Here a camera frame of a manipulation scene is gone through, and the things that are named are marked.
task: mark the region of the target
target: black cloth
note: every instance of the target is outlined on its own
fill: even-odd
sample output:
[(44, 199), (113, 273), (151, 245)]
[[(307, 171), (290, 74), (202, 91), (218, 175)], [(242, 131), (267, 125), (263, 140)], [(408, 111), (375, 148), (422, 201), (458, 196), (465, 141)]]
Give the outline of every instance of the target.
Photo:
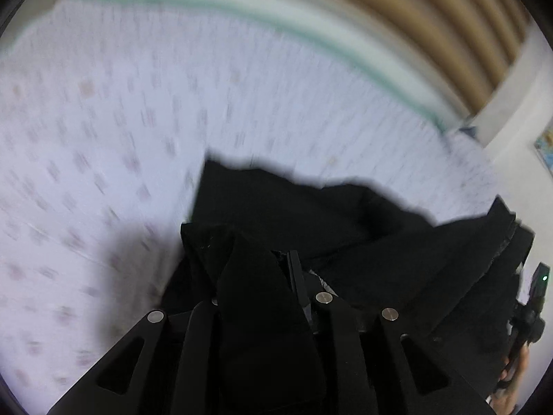
[[(319, 413), (326, 394), (322, 362), (276, 256), (224, 225), (184, 224), (181, 236), (187, 262), (180, 272), (190, 272), (192, 304), (217, 299), (225, 407), (239, 414)], [(167, 301), (163, 306), (169, 308)]]
[[(433, 227), (366, 186), (314, 188), (208, 160), (191, 220), (232, 225), (266, 249), (298, 250), (304, 269), (350, 304), (394, 307), (483, 397), (493, 391), (519, 285), (514, 272), (533, 240), (500, 199), (485, 216)], [(166, 292), (167, 307), (195, 302), (190, 273), (185, 260), (168, 290), (191, 292)]]

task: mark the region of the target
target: mattress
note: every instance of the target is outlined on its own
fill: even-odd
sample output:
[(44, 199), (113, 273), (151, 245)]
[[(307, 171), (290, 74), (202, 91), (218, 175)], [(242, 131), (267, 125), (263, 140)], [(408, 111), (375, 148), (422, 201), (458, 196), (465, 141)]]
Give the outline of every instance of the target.
[(156, 304), (206, 154), (370, 184), (435, 223), (498, 193), (466, 134), (210, 9), (58, 1), (0, 57), (0, 126), (0, 372), (30, 415)]

